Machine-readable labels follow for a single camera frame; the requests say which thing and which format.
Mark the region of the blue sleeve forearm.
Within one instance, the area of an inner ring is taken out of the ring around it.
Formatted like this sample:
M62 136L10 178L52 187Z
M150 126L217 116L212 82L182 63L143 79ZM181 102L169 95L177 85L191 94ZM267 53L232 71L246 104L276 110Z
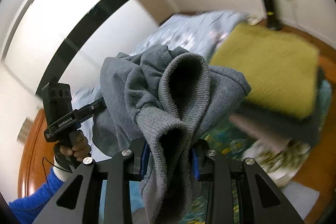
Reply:
M33 223L51 197L71 176L71 169L59 164L54 158L54 166L50 169L47 181L32 195L17 198L9 203L9 208L20 223Z

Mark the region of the left hand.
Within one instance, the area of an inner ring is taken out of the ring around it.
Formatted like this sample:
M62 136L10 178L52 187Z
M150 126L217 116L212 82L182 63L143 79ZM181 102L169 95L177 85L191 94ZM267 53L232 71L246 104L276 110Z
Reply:
M88 144L88 139L84 136L82 130L76 132L76 140L72 147L60 146L60 152L64 156L74 156L79 162L82 162L86 157L89 157L91 147Z

